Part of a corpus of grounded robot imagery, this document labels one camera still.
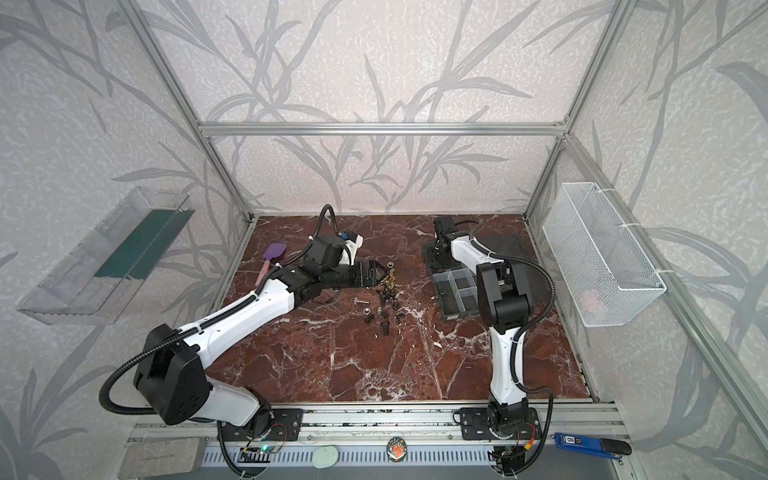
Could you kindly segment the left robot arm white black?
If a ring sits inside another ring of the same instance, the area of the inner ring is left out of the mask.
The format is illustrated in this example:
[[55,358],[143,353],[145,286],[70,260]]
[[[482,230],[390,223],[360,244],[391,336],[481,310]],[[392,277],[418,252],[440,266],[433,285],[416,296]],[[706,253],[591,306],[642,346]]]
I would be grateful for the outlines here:
[[145,348],[158,351],[139,363],[134,385],[168,425],[197,417],[238,427],[265,424],[270,410],[266,401],[244,387],[208,377],[206,369],[240,340],[323,290],[373,288],[388,274],[386,266],[373,259],[325,269],[308,264],[276,268],[259,293],[183,326],[184,339],[162,346],[175,332],[167,325],[150,332]]

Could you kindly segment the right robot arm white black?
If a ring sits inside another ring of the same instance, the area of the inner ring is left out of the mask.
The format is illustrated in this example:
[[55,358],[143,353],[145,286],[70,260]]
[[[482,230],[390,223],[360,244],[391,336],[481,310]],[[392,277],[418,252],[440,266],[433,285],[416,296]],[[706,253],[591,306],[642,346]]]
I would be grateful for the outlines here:
[[522,382],[522,329],[534,302],[526,257],[500,254],[465,232],[435,235],[423,247],[446,320],[480,316],[488,327],[492,379],[484,425],[477,434],[507,439],[533,423]]

